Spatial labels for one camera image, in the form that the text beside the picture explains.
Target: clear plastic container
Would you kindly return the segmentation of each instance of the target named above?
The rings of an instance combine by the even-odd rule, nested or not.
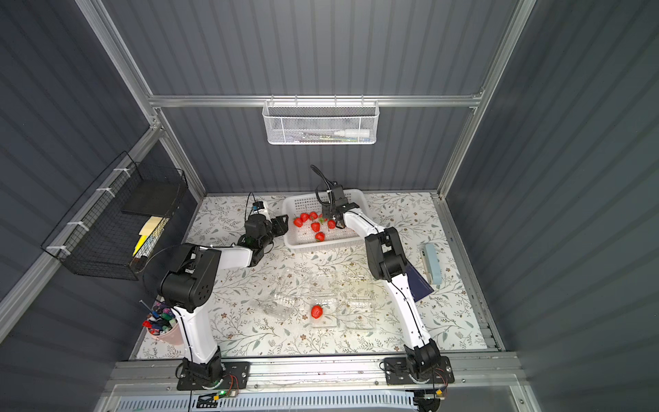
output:
[[[365,300],[346,301],[340,318],[346,329],[372,330],[376,321],[375,305]]]
[[[300,279],[304,291],[302,294],[311,297],[336,296],[336,271],[331,268],[320,268],[313,272],[299,272],[293,269],[287,270],[292,277]]]
[[[318,319],[311,316],[311,308],[320,305],[323,308],[323,314]],[[337,318],[337,309],[339,307],[339,299],[330,296],[318,296],[311,298],[311,305],[309,305],[309,318],[311,319],[311,326],[314,328],[336,328],[339,325]]]
[[[258,307],[263,313],[284,321],[291,318],[295,308],[299,307],[302,300],[297,296],[286,295],[276,291],[265,301],[257,301]]]
[[[373,300],[375,298],[374,280],[370,273],[346,272],[342,276],[341,296],[346,300]]]

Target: blue notebook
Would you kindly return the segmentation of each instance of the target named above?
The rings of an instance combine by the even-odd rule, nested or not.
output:
[[[407,282],[410,284],[410,292],[414,302],[419,302],[435,291],[410,262],[405,267],[405,273],[407,274]]]

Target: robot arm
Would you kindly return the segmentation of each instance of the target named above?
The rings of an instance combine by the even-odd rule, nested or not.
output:
[[[316,167],[311,166],[327,186],[328,202],[321,201],[323,215],[337,222],[337,227],[349,227],[364,237],[368,268],[376,281],[384,283],[396,307],[403,328],[403,340],[407,354],[407,370],[417,381],[429,379],[440,365],[441,353],[421,320],[409,287],[406,273],[409,265],[398,231],[384,228],[372,221],[359,208],[350,203],[337,182],[325,178]]]

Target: white plastic basket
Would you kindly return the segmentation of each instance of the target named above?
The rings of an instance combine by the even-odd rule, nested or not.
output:
[[[361,210],[369,216],[368,203],[366,202],[366,197],[362,191],[357,189],[347,189],[344,193],[348,202],[357,203]],[[320,198],[324,202],[327,202],[327,193],[320,193]],[[293,225],[293,220],[302,213],[316,212],[320,214],[322,208],[318,199],[316,199],[315,193],[287,197],[281,205],[281,211],[283,214],[289,216],[289,230],[283,236],[284,244],[295,252],[313,252],[315,250],[326,250],[364,244],[364,238],[358,236],[352,229],[328,229],[327,223],[325,223],[320,229],[321,232],[325,233],[325,241],[317,242],[315,238],[316,233],[311,230],[311,225],[308,221],[306,221],[302,227]]]

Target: gray corrugated wall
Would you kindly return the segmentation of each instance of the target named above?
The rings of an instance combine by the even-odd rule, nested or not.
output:
[[[514,0],[108,1],[155,94],[472,94]]]
[[[482,87],[515,0],[112,1],[155,94],[450,95]],[[208,192],[436,189],[469,109],[383,108],[373,146],[277,147],[259,109],[165,109]]]
[[[0,3],[0,297],[148,124],[72,1]]]
[[[541,1],[448,196],[545,411],[655,411],[659,3]]]
[[[266,139],[261,109],[164,109],[208,192],[311,191],[320,181],[310,164],[344,187],[437,189],[470,109],[381,112],[375,144],[275,146]]]
[[[0,96],[4,297],[60,216],[148,124],[73,1],[0,2]],[[145,161],[171,166],[159,144]],[[181,241],[195,207],[188,193],[161,245]],[[0,344],[0,409],[91,411],[130,355],[145,297],[139,282],[60,269]]]

